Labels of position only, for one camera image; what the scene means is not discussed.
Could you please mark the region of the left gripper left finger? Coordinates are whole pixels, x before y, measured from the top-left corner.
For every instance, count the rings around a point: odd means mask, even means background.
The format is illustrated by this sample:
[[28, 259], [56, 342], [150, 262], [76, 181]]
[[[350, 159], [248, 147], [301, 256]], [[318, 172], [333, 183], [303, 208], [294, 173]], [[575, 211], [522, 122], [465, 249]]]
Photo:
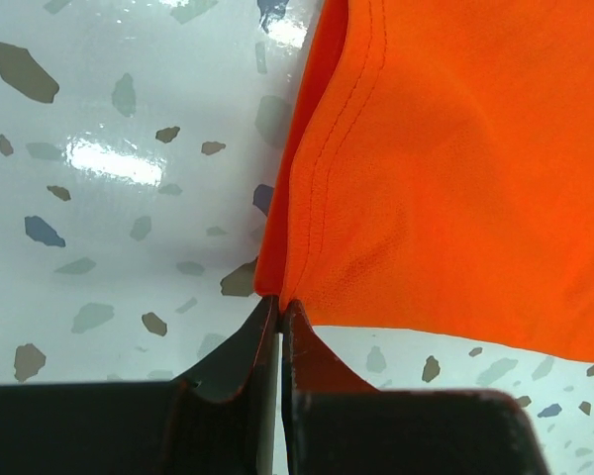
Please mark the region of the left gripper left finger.
[[165, 381], [0, 386], [0, 474], [268, 474], [277, 302]]

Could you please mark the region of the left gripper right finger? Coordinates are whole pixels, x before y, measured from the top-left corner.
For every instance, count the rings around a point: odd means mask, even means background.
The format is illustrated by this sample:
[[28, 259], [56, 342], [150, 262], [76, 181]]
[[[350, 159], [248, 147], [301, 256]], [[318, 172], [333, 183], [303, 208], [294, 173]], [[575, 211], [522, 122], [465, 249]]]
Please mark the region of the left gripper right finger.
[[517, 402], [494, 390], [379, 390], [315, 334], [303, 305], [282, 316], [282, 420], [292, 474], [541, 475]]

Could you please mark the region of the orange t shirt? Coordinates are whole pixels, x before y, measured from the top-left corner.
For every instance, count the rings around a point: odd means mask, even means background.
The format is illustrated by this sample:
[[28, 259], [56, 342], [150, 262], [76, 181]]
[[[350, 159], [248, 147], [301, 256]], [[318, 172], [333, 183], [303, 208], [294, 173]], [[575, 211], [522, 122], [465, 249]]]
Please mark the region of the orange t shirt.
[[328, 1], [254, 289], [594, 362], [594, 1]]

